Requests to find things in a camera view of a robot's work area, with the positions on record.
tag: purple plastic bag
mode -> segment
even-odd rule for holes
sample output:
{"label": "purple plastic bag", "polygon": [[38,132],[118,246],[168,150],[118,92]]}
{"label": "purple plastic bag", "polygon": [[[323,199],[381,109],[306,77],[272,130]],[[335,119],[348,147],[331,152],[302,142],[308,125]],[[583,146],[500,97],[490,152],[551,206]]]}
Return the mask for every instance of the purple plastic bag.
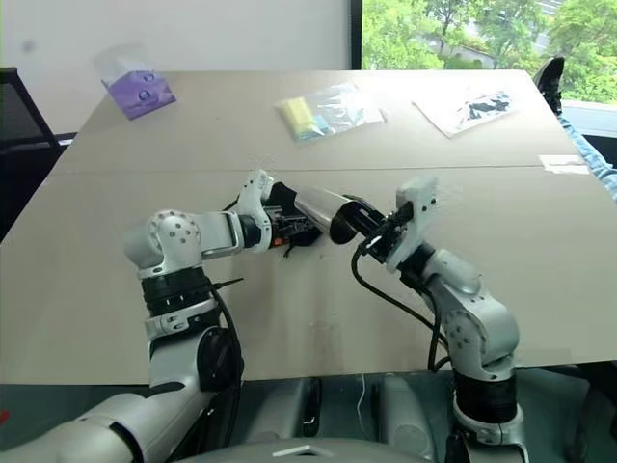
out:
{"label": "purple plastic bag", "polygon": [[141,45],[120,45],[100,53],[94,63],[107,92],[133,120],[175,101],[161,74],[147,64]]}

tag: table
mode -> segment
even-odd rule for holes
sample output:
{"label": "table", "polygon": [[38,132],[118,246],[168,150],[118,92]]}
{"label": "table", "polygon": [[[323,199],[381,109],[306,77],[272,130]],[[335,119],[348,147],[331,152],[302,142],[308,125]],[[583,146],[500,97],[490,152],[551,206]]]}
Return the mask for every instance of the table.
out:
{"label": "table", "polygon": [[[617,263],[605,258],[603,244],[617,232],[615,204],[592,176],[557,175],[537,161],[540,154],[576,152],[527,77],[515,71],[431,73],[440,79],[508,76],[521,83],[529,104],[518,115],[452,140],[413,106],[391,98],[398,111],[392,109],[385,90],[380,101],[389,123],[302,146],[290,142],[271,112],[278,95],[305,93],[311,79],[315,89],[350,79],[378,88],[382,76],[427,85],[426,74],[175,73],[179,102],[131,123],[105,98],[0,247],[0,380],[146,382],[147,312],[121,251],[123,230],[160,208],[220,209],[247,170],[258,166],[292,187],[359,194],[384,211],[393,208],[394,191],[405,180],[438,176],[439,218],[427,237],[476,265],[491,293],[513,311],[522,332],[519,365],[614,357]],[[225,108],[239,103],[220,89],[269,79],[277,91],[242,94],[245,111],[231,119]],[[199,104],[205,102],[201,89],[209,105]],[[217,117],[227,124],[207,123]],[[203,140],[180,131],[180,121],[194,121],[197,128],[195,120],[202,122]],[[244,133],[247,121],[262,126],[264,136]],[[247,130],[261,133],[257,126]],[[397,143],[384,150],[394,130]],[[503,151],[486,148],[496,143],[495,132],[510,134],[499,144]],[[534,139],[543,142],[528,142]],[[432,151],[416,150],[427,140],[435,142]],[[255,155],[247,155],[249,147]],[[430,333],[355,283],[352,252],[322,239],[289,259],[275,250],[205,265],[213,280],[246,278],[224,292],[244,349],[245,379],[426,368]],[[375,262],[363,262],[362,273],[428,313]]]}

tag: window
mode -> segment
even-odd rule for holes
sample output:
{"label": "window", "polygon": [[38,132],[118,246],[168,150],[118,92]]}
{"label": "window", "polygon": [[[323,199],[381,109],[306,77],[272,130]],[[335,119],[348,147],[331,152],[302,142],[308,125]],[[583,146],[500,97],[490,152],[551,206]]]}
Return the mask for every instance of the window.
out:
{"label": "window", "polygon": [[617,104],[617,0],[361,1],[364,69],[533,75],[563,55],[564,99]]}

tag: plastic bag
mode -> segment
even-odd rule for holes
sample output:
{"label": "plastic bag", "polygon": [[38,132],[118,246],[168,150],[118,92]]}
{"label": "plastic bag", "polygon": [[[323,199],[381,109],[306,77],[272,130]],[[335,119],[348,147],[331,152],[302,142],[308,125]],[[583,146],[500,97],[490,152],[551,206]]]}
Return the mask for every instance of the plastic bag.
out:
{"label": "plastic bag", "polygon": [[145,48],[138,43],[99,53],[94,66],[107,92],[130,120],[175,101],[167,80],[153,70]]}
{"label": "plastic bag", "polygon": [[366,123],[385,121],[379,108],[356,85],[333,85],[278,105],[298,142],[336,135]]}
{"label": "plastic bag", "polygon": [[516,109],[513,97],[506,90],[473,87],[418,96],[414,103],[448,138]]}

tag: person's leg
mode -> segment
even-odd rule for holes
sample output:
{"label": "person's leg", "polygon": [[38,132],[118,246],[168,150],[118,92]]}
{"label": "person's leg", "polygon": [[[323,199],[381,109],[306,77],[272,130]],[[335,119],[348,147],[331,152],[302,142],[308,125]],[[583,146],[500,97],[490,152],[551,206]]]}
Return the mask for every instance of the person's leg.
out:
{"label": "person's leg", "polygon": [[617,169],[608,164],[604,157],[583,137],[563,116],[557,116],[561,126],[577,147],[578,153],[589,166],[589,170],[610,192],[617,202]]}
{"label": "person's leg", "polygon": [[561,116],[561,92],[559,80],[564,68],[563,57],[548,60],[534,77],[538,90],[544,97],[552,112],[559,119],[561,126],[577,147],[578,153],[585,160],[589,170],[609,191],[613,200],[617,202],[617,169],[608,164],[604,157],[596,150],[573,126]]}

